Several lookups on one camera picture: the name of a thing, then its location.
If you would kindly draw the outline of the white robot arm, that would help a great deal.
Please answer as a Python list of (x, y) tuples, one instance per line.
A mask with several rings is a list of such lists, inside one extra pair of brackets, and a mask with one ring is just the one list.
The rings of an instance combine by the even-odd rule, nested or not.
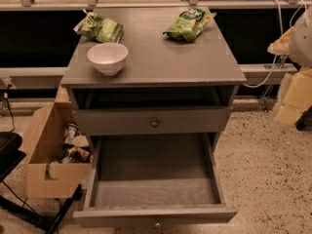
[(286, 74), (274, 105), (272, 128), (283, 131), (293, 127), (312, 107), (312, 6), (279, 39), (271, 43), (267, 52), (288, 56), (300, 66), (295, 75)]

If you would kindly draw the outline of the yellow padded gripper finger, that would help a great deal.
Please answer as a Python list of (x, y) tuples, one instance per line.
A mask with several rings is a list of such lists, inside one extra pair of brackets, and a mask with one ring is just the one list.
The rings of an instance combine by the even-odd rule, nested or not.
[(312, 29), (289, 28), (271, 43), (267, 52), (288, 56), (300, 66), (295, 75), (286, 74), (281, 82), (273, 114), (272, 128), (283, 131), (294, 127), (312, 107)]

